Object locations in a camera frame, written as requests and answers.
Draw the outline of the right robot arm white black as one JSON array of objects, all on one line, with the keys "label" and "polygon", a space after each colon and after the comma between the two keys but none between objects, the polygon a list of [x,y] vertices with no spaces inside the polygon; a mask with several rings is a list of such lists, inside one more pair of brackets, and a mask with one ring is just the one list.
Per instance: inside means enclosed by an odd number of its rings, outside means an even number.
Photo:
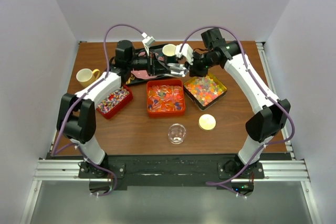
[{"label": "right robot arm white black", "polygon": [[197,55],[190,46],[182,43],[176,54],[186,57],[190,74],[194,76],[204,75],[210,67],[221,66],[236,81],[250,103],[254,115],[245,124],[247,138],[234,165],[235,175],[246,178],[252,173],[252,164],[259,160],[263,149],[289,120],[291,105],[288,100],[279,99],[263,82],[237,37],[230,43],[226,42],[221,31],[229,31],[227,28],[205,26],[202,29],[205,53]]}]

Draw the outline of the metal scoop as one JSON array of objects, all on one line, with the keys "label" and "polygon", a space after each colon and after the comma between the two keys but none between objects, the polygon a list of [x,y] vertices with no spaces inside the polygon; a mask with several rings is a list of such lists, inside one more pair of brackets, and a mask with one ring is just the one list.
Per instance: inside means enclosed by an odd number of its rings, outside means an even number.
[{"label": "metal scoop", "polygon": [[188,69],[184,64],[180,63],[168,63],[168,73],[166,76],[169,77],[185,77],[188,74]]}]

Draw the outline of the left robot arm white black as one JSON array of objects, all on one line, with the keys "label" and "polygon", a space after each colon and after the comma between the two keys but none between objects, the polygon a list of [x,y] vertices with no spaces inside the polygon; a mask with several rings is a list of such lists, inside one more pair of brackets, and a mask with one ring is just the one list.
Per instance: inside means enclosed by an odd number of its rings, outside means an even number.
[{"label": "left robot arm white black", "polygon": [[104,162],[106,153],[95,137],[96,108],[125,84],[133,70],[144,70],[151,76],[172,74],[172,64],[177,62],[175,46],[164,45],[162,54],[163,59],[159,59],[148,45],[136,50],[131,41],[119,41],[114,58],[108,59],[106,71],[97,80],[76,94],[62,96],[56,126],[58,136],[70,139],[77,146],[97,178],[108,174],[109,165]]}]

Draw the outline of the orange tin of lollipops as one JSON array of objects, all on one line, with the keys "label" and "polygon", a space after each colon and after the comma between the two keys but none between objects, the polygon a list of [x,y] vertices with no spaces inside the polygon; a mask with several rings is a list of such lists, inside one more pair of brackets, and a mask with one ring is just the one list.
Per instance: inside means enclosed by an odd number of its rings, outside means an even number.
[{"label": "orange tin of lollipops", "polygon": [[182,80],[152,80],[146,84],[146,109],[151,118],[183,116],[185,97]]}]

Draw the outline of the gold tin of gummies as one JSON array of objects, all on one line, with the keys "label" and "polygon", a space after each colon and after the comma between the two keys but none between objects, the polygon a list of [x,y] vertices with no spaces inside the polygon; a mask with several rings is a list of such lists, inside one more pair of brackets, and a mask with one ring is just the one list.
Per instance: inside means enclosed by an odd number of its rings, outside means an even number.
[{"label": "gold tin of gummies", "polygon": [[227,88],[210,72],[205,77],[192,77],[183,83],[183,88],[201,111],[212,106],[227,92]]}]

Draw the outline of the clear plastic jar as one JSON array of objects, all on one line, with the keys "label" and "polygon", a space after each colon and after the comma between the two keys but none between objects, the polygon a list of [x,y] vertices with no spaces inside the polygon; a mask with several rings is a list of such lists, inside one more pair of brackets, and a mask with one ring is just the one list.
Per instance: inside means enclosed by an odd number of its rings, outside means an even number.
[{"label": "clear plastic jar", "polygon": [[181,124],[172,124],[168,130],[168,139],[172,144],[181,144],[186,137],[186,128]]}]

